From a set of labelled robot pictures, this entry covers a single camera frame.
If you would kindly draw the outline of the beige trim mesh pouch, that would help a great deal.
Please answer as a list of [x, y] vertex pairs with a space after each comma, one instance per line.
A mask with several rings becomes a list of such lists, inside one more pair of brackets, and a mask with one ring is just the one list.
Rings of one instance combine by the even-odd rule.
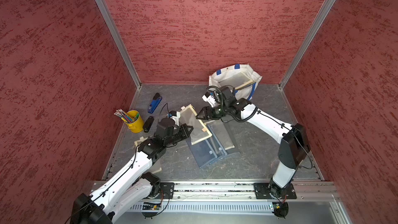
[[179, 124], [186, 124], [193, 127], [190, 134], [191, 144], [195, 145], [212, 137], [212, 133], [202, 120], [196, 119], [197, 112], [190, 104], [183, 106], [180, 111]]

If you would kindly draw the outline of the dark blue mesh pouch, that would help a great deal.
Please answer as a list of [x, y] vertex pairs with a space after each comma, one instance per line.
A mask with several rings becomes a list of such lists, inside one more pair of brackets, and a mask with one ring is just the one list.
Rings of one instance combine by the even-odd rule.
[[191, 139], [188, 138], [186, 143], [200, 169], [227, 156], [224, 147], [214, 136], [196, 144], [192, 144]]

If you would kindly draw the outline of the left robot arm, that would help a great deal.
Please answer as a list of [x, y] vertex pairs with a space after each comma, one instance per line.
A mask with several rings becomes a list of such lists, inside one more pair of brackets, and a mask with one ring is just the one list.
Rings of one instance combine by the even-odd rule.
[[167, 148], [190, 137], [194, 127], [177, 124], [171, 116], [157, 124], [154, 135], [135, 147], [130, 161], [91, 195], [81, 194], [73, 204], [68, 224], [112, 224], [138, 201], [161, 193], [160, 179], [149, 169]]

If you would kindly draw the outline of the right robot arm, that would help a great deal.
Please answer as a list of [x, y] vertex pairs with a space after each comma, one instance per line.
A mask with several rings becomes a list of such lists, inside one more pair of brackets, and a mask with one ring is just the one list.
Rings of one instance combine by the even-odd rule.
[[248, 99], [237, 99], [228, 86], [209, 86], [206, 90], [203, 100], [209, 106], [203, 107], [196, 119], [208, 121], [231, 117], [239, 123], [248, 122], [279, 144], [279, 164], [265, 192], [278, 200], [286, 197], [296, 171], [311, 151], [304, 126], [283, 122], [259, 109]]

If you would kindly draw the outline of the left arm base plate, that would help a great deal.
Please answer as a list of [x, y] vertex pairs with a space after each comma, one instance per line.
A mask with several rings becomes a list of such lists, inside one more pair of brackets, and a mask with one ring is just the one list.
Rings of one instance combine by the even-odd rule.
[[148, 199], [172, 199], [175, 183], [159, 182], [152, 187]]

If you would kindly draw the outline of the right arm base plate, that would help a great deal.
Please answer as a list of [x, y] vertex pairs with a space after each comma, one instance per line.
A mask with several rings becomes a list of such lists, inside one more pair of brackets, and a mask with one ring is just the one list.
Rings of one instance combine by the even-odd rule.
[[297, 195], [293, 185], [290, 183], [284, 188], [280, 188], [277, 184], [271, 183], [254, 183], [254, 192], [257, 200], [296, 200]]

